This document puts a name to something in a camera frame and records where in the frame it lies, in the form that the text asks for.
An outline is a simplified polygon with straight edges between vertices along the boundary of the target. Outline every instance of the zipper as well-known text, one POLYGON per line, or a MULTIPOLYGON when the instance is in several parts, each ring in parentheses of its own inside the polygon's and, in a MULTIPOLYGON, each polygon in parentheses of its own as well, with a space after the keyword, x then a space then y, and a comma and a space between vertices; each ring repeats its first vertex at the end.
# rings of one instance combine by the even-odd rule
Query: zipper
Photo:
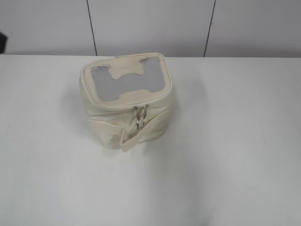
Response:
POLYGON ((149 107, 150 105, 145 105, 145 106, 142 106, 142 107, 137 107, 137 106, 134 106, 134 110, 136 110, 136 128, 137 130, 139 130, 141 128, 141 125, 144 126, 145 124, 145 118, 146 118, 146 114, 147 114, 147 108, 149 107), (141 111, 143 110, 143 119, 142 119, 142 123, 140 123, 140 119, 141 119, 141 111))
POLYGON ((101 111, 105 111, 105 112, 115 112, 115 111, 128 111, 128 110, 132 110, 133 108, 135 107, 145 107, 145 106, 149 106, 150 104, 152 103, 156 103, 162 99, 164 99, 168 94, 170 94, 171 92, 171 87, 172 87, 172 81, 170 81, 170 89, 168 90, 168 92, 156 99, 153 99, 153 100, 149 100, 147 102, 140 102, 140 103, 137 103, 137 104, 132 104, 132 105, 127 105, 127 106, 124 106, 124 107, 111 107, 111 108, 106 108, 106 107, 100 107, 99 104, 97 102, 95 102, 95 100, 92 98, 92 95, 90 93, 90 90, 88 88, 88 85, 87 85, 87 81, 86 81, 86 78, 84 76, 84 70, 85 70, 86 67, 83 67, 82 71, 81 71, 81 78, 83 80, 83 87, 85 89, 85 93, 86 93, 86 96, 87 98, 90 100, 90 102, 96 107, 98 108, 99 110, 101 111))

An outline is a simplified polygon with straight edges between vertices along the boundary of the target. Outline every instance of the panel seam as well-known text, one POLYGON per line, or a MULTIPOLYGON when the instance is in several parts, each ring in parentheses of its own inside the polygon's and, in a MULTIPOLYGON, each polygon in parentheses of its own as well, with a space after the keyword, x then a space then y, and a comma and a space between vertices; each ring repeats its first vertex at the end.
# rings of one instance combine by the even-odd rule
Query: panel seam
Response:
POLYGON ((87 8, 88 8, 88 13, 89 13, 89 20, 90 20, 90 26, 91 26, 91 32, 92 32, 92 37, 93 37, 93 43, 94 43, 94 49, 95 49, 95 54, 97 56, 97 49, 96 49, 96 43, 95 43, 95 38, 94 38, 94 31, 93 31, 93 26, 92 26, 92 20, 91 20, 91 14, 90 14, 90 7, 89 7, 89 2, 87 2, 87 8))
POLYGON ((214 10, 215 10, 215 5, 216 5, 216 0, 214 0, 214 4, 213 4, 212 15, 211 15, 211 20, 210 20, 210 25, 209 25, 209 30, 208 30, 208 35, 207 35, 207 40, 206 40, 206 46, 205 46, 205 51, 204 51, 203 57, 206 56, 206 51, 207 51, 207 46, 208 46, 208 41, 209 41, 209 35, 210 35, 210 31, 211 31, 211 25, 212 25, 212 21, 213 21, 213 14, 214 14, 214 10))

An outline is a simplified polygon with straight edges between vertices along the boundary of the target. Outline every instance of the metal zipper pull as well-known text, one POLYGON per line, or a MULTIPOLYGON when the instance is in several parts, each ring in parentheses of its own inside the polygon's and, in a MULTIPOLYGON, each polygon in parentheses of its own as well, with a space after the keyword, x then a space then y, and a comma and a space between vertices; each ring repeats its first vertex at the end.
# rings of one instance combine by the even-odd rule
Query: metal zipper pull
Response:
POLYGON ((136 110, 136 128, 139 130, 140 127, 140 119, 141 119, 141 110, 143 108, 143 119, 142 119, 142 125, 145 125, 145 119, 146 119, 146 114, 147 114, 147 108, 149 105, 143 106, 143 107, 137 107, 135 106, 134 109, 136 110))
POLYGON ((149 105, 144 106, 144 112, 143 112, 143 121, 142 121, 142 125, 145 124, 145 118, 146 118, 146 113, 147 113, 147 108, 149 107, 149 105))

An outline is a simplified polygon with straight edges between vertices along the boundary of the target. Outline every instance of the bag handle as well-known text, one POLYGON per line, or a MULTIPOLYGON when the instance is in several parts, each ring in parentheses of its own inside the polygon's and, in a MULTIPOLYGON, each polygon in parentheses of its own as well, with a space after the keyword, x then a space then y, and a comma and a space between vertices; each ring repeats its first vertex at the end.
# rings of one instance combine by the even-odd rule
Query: bag handle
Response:
POLYGON ((120 140, 121 149, 124 152, 127 152, 129 149, 134 147, 144 135, 151 132, 160 122, 167 119, 170 115, 170 112, 171 107, 155 116, 134 137, 129 140, 127 140, 127 132, 124 129, 120 140))
POLYGON ((123 152, 127 152, 129 149, 134 147, 143 136, 151 132, 160 122, 166 120, 171 113, 171 109, 172 108, 169 107, 165 111, 152 118, 134 137, 130 139, 128 139, 126 130, 121 126, 116 126, 107 122, 96 121, 92 119, 90 119, 89 121, 91 128, 94 130, 114 135, 121 135, 120 147, 123 152))

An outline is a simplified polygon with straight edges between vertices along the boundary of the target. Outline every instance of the white wall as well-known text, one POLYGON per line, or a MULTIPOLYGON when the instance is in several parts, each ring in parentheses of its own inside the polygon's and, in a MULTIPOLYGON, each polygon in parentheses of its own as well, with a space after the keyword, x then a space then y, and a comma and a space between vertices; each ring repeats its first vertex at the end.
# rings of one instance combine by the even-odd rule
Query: white wall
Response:
POLYGON ((214 0, 88 0, 99 56, 202 57, 214 0))
POLYGON ((1 0, 6 53, 95 55, 85 0, 1 0))
POLYGON ((301 57, 300 0, 217 0, 206 57, 301 57))

